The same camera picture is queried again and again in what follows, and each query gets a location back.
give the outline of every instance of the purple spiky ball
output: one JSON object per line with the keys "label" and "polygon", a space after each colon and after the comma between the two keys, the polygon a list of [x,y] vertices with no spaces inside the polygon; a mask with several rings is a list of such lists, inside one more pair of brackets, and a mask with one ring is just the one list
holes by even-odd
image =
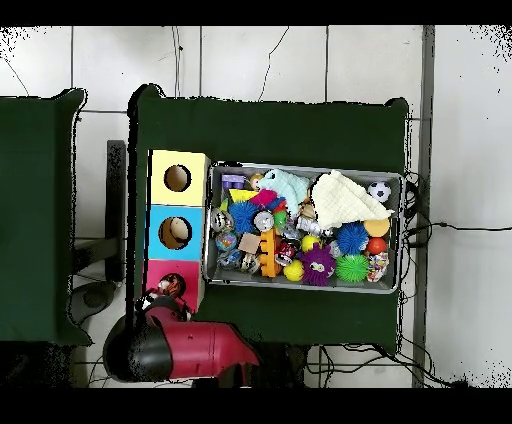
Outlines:
{"label": "purple spiky ball", "polygon": [[336,261],[331,256],[330,251],[330,246],[321,248],[318,243],[314,243],[313,249],[302,254],[301,261],[304,265],[302,281],[304,283],[322,287],[329,284],[327,279],[336,267]]}

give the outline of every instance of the light blue plush toy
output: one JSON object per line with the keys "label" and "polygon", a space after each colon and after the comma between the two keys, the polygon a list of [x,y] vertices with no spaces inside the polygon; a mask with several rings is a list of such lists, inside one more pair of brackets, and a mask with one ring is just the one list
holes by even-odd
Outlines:
{"label": "light blue plush toy", "polygon": [[272,169],[257,182],[260,189],[273,190],[286,199],[286,208],[295,218],[299,214],[299,203],[308,195],[309,179],[298,177],[280,169]]}

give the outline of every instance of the white towel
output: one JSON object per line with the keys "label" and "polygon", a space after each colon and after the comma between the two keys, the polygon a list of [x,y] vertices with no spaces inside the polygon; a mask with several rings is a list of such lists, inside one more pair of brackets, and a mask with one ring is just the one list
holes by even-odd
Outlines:
{"label": "white towel", "polygon": [[339,171],[320,176],[313,186],[311,198],[322,230],[368,219],[386,219],[393,213],[370,196],[364,187]]}

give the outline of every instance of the gray metal bin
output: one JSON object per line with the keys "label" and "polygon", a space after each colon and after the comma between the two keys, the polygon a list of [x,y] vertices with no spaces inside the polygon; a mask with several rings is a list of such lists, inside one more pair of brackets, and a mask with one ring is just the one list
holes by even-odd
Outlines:
{"label": "gray metal bin", "polygon": [[[211,205],[216,207],[221,202],[222,195],[222,174],[244,175],[249,178],[255,173],[265,174],[270,169],[282,169],[295,175],[307,177],[312,182],[323,173],[330,173],[331,169],[325,168],[307,168],[279,165],[261,165],[261,164],[237,164],[231,166],[226,163],[213,163],[209,169],[209,187],[212,194]],[[342,281],[333,274],[329,278],[329,286],[318,287],[309,286],[302,283],[294,283],[286,279],[284,275],[278,275],[275,278],[268,278],[259,275],[246,274],[236,270],[226,270],[218,266],[218,250],[215,245],[215,239],[210,229],[211,208],[206,212],[206,234],[204,243],[204,266],[203,273],[211,284],[233,284],[253,287],[275,287],[296,290],[325,290],[341,292],[359,292],[390,294],[393,293],[399,285],[402,258],[402,241],[404,229],[404,207],[405,207],[405,179],[400,174],[387,172],[370,171],[346,171],[339,170],[343,175],[352,179],[354,182],[367,188],[372,182],[382,181],[391,187],[391,195],[384,203],[387,209],[392,209],[394,213],[390,217],[391,229],[384,237],[388,244],[389,265],[386,274],[379,282],[363,281],[360,283],[349,283]]]}

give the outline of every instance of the orange ball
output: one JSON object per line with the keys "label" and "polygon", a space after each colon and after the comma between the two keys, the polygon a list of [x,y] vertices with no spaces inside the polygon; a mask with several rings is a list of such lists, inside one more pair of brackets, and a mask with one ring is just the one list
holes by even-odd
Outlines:
{"label": "orange ball", "polygon": [[378,255],[379,253],[385,252],[387,244],[381,237],[372,237],[366,246],[366,250],[370,255]]}

